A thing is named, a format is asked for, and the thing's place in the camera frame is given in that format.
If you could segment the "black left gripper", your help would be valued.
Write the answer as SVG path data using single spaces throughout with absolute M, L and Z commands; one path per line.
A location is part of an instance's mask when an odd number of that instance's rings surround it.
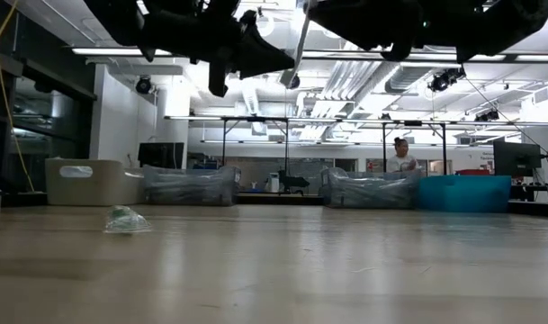
M 236 68 L 241 79 L 256 77 L 295 67 L 295 60 L 260 35 L 257 11 L 247 10 L 233 18 L 240 0 L 141 0 L 143 13 L 136 9 L 137 47 L 151 62 L 157 50 L 190 59 L 192 64 L 207 62 L 210 67 L 208 88 L 213 95 L 224 96 L 228 87 L 225 76 L 233 65 L 234 46 L 238 43 Z

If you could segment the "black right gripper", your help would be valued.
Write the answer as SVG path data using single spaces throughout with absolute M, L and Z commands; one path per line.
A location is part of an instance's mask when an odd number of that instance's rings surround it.
M 387 61 L 401 62 L 413 49 L 426 45 L 426 29 L 436 0 L 372 0 L 382 20 L 386 44 L 389 51 L 381 53 Z M 377 47 L 370 35 L 368 0 L 322 0 L 312 2 L 307 17 L 363 50 Z

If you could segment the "black monitor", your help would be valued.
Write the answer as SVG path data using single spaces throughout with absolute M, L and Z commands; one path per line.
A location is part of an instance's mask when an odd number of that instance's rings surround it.
M 533 176 L 542 167 L 540 148 L 535 144 L 493 143 L 494 169 L 496 176 Z
M 139 166 L 181 169 L 183 163 L 183 142 L 140 143 Z

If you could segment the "clear grey plastic bin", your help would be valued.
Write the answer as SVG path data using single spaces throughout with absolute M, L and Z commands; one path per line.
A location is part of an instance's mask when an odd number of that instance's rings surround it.
M 321 171 L 319 195 L 331 208 L 414 209 L 417 203 L 419 170 L 393 173 L 347 173 L 332 167 Z
M 231 206 L 236 202 L 241 171 L 220 169 L 169 169 L 144 166 L 144 193 L 150 204 Z

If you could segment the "person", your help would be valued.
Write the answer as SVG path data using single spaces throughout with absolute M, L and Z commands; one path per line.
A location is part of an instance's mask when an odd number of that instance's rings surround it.
M 394 139 L 395 155 L 386 161 L 387 172 L 407 172 L 418 169 L 418 161 L 409 154 L 409 144 L 406 139 Z

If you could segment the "teal plastic bin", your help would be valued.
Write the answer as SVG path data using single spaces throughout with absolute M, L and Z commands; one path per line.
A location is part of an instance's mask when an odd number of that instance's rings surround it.
M 507 175 L 438 175 L 418 186 L 418 208 L 436 212 L 502 213 L 508 209 Z

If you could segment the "black metal frame rig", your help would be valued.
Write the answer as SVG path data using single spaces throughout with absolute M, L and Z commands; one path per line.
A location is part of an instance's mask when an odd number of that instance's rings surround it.
M 286 124 L 284 128 L 285 131 L 289 130 L 289 125 L 291 123 L 361 123 L 365 124 L 378 124 L 382 127 L 382 153 L 384 155 L 383 161 L 386 161 L 386 134 L 385 129 L 389 124 L 393 125 L 402 125 L 405 127 L 422 127 L 428 126 L 432 129 L 433 132 L 436 132 L 434 125 L 437 125 L 441 128 L 441 132 L 438 133 L 438 136 L 442 139 L 442 160 L 443 160 L 443 175 L 448 174 L 447 166 L 447 142 L 446 142 L 446 125 L 448 121 L 420 121 L 420 120 L 369 120 L 369 119 L 340 119 L 340 118 L 297 118 L 297 117 L 270 117 L 270 116 L 165 116 L 165 120 L 176 120 L 176 121 L 222 121 L 223 123 L 223 132 L 222 132 L 222 161 L 225 161 L 225 139 L 226 133 L 228 132 L 227 124 L 229 121 L 235 122 L 283 122 Z

